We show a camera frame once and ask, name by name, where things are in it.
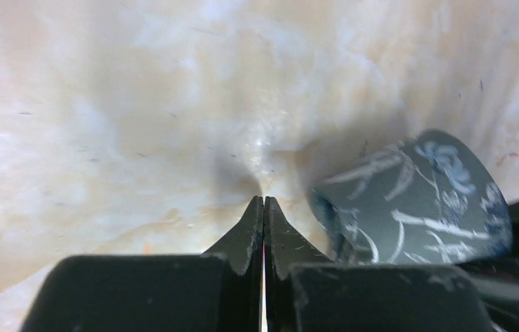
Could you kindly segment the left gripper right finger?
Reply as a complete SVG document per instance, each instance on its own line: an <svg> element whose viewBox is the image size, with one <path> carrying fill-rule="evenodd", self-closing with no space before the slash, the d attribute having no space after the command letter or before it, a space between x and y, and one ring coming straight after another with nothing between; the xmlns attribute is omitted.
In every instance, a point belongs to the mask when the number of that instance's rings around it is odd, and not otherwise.
<svg viewBox="0 0 519 332"><path fill-rule="evenodd" d="M490 331L469 276L455 266L337 264L265 200L269 331Z"/></svg>

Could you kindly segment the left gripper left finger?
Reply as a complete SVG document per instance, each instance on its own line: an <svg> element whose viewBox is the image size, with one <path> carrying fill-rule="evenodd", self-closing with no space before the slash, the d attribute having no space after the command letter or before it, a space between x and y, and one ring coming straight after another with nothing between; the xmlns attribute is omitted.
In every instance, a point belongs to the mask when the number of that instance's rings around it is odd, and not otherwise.
<svg viewBox="0 0 519 332"><path fill-rule="evenodd" d="M197 255L76 255L45 278L22 331L260 331L263 200Z"/></svg>

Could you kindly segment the grey floral tie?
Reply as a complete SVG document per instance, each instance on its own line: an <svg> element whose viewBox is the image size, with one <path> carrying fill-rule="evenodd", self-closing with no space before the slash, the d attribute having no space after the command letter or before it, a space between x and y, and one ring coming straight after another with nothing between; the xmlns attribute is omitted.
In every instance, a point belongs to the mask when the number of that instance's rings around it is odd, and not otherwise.
<svg viewBox="0 0 519 332"><path fill-rule="evenodd" d="M315 184L310 207L340 264L460 264L511 252L507 202L478 157L440 130Z"/></svg>

